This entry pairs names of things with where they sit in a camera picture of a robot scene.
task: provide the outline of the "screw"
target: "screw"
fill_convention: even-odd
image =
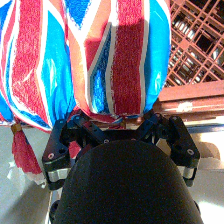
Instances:
[[[49,155],[48,155],[48,159],[53,159],[54,158],[54,153],[50,153]]]
[[[191,156],[194,155],[194,151],[193,151],[192,149],[188,149],[187,152],[188,152],[188,154],[190,154]]]

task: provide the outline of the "red white and blue fabric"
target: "red white and blue fabric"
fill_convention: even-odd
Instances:
[[[168,0],[0,3],[0,119],[44,131],[77,104],[103,122],[142,115],[166,78]]]
[[[53,0],[8,1],[0,17],[0,100],[20,120],[50,131],[76,105],[64,6]]]
[[[149,111],[167,74],[168,1],[69,0],[66,8],[80,108],[105,121]]]

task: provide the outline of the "metal bracket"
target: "metal bracket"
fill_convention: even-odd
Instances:
[[[68,123],[65,120],[56,121],[42,158],[48,186],[50,190],[63,186],[71,168],[68,150],[71,141],[76,141],[81,147],[75,160],[77,162],[86,152],[100,144],[124,139],[156,144],[160,138],[167,140],[174,163],[186,168],[183,178],[187,186],[191,186],[200,154],[181,118],[171,117],[167,120],[160,114],[153,114],[136,130],[102,131],[82,115],[75,115]]]

